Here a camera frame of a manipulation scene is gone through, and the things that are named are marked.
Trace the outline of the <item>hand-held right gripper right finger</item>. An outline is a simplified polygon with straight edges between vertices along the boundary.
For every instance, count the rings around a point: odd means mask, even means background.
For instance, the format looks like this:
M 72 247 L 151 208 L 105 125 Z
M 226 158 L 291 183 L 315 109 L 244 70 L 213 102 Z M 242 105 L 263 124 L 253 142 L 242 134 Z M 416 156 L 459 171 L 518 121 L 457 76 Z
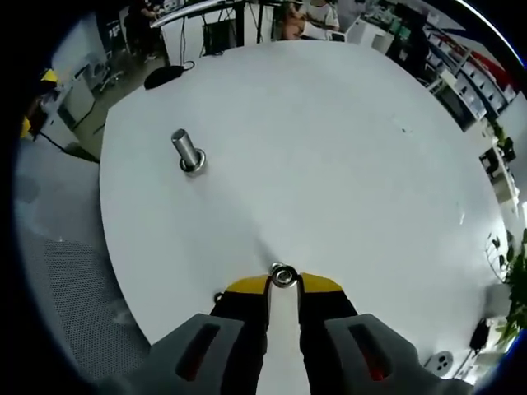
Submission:
M 416 347 L 372 314 L 359 314 L 326 277 L 299 278 L 300 348 L 313 394 L 470 394 L 419 362 Z

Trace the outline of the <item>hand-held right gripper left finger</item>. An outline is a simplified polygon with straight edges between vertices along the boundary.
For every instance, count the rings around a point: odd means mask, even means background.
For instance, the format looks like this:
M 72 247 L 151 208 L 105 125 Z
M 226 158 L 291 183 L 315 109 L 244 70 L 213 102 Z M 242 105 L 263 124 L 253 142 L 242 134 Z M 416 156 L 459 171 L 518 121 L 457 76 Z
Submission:
M 267 351 L 267 275 L 229 285 L 209 314 L 195 314 L 151 346 L 135 370 L 98 383 L 99 394 L 254 394 Z

